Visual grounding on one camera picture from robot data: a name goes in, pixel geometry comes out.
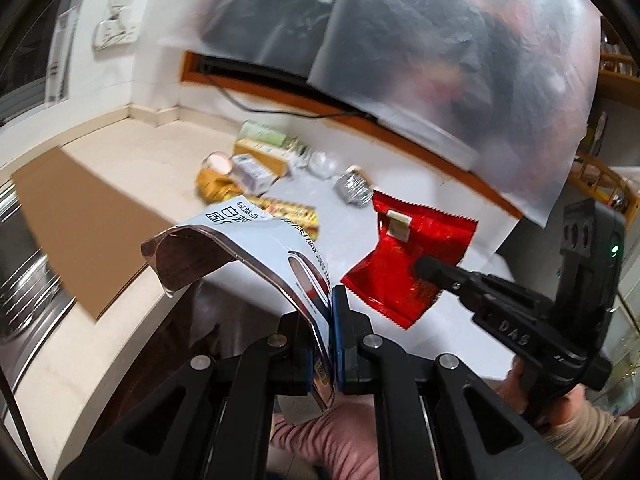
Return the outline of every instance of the metal screw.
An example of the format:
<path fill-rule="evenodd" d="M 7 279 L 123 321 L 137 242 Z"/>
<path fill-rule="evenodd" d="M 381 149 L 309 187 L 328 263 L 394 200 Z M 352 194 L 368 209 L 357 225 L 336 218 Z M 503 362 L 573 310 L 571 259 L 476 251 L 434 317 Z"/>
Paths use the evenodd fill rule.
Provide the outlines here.
<path fill-rule="evenodd" d="M 380 348 L 382 346 L 382 338 L 378 334 L 369 334 L 362 338 L 364 346 L 369 348 Z"/>
<path fill-rule="evenodd" d="M 211 358 L 206 355 L 196 355 L 191 359 L 191 368 L 194 370 L 206 370 L 211 366 Z"/>
<path fill-rule="evenodd" d="M 287 344 L 287 336 L 282 334 L 271 334 L 267 339 L 267 344 L 274 348 L 282 348 Z"/>
<path fill-rule="evenodd" d="M 460 364 L 460 359 L 458 359 L 453 354 L 443 354 L 440 356 L 439 361 L 440 361 L 440 366 L 442 366 L 443 368 L 446 368 L 447 370 L 455 370 L 456 368 L 458 368 L 458 365 Z"/>

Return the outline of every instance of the beige countertop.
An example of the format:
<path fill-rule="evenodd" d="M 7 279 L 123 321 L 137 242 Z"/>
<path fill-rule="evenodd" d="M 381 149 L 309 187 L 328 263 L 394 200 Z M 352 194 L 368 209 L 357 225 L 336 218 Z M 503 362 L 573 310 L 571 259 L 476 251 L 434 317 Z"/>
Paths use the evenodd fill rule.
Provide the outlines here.
<path fill-rule="evenodd" d="M 316 133 L 327 124 L 311 122 Z M 220 120 L 212 126 L 215 127 L 175 121 L 156 128 L 128 119 L 74 140 L 64 150 L 112 186 L 176 223 L 204 209 L 194 188 L 201 161 L 213 151 L 232 151 L 237 127 Z M 323 139 L 339 142 L 347 166 L 361 165 L 386 192 L 478 219 L 478 232 L 463 260 L 463 266 L 470 270 L 484 266 L 517 223 L 464 185 L 380 142 L 330 126 Z M 330 209 L 338 203 L 334 202 L 338 200 L 335 193 L 331 194 L 326 183 L 312 194 L 305 186 L 316 186 L 307 176 L 295 180 L 297 187 L 284 180 L 276 183 L 274 196 L 299 202 L 306 197 L 307 203 L 315 197 L 317 202 L 312 204 L 318 206 L 321 220 L 318 247 L 336 282 L 375 244 L 374 213 L 371 210 L 360 213 L 362 218 L 354 217 L 354 232 L 360 232 L 361 225 L 370 226 L 364 229 L 361 242 L 351 242 L 354 250 L 348 256 L 338 254 L 340 241 L 351 235 Z M 238 262 L 220 269 L 212 280 L 231 288 L 231 277 L 235 283 L 239 278 L 251 282 L 251 286 L 242 288 L 254 299 L 264 298 L 258 302 L 263 308 L 274 313 L 290 310 L 282 298 L 273 295 L 266 282 L 248 273 Z M 242 297 L 238 288 L 234 290 Z M 22 379 L 16 399 L 50 478 L 55 478 L 81 451 L 114 389 L 176 301 L 177 297 L 164 295 L 155 274 L 146 269 L 97 322 L 76 304 L 44 343 Z M 351 301 L 354 308 L 370 315 L 377 332 L 396 339 L 408 351 L 427 356 L 442 349 L 453 351 L 472 367 L 484 367 L 478 373 L 489 376 L 499 376 L 510 364 L 510 354 L 473 326 L 470 314 L 448 294 L 443 294 L 407 331 L 359 304 L 357 298 L 352 297 Z"/>

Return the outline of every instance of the red snack package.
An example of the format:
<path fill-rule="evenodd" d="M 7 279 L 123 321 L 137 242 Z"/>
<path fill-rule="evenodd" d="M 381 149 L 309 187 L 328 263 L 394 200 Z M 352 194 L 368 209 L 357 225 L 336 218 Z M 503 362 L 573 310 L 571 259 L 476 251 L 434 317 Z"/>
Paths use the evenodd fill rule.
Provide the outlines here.
<path fill-rule="evenodd" d="M 409 204 L 379 191 L 373 193 L 380 240 L 373 252 L 343 277 L 370 307 L 404 329 L 435 302 L 440 289 L 414 276 L 414 263 L 430 254 L 457 265 L 478 222 L 423 205 Z"/>

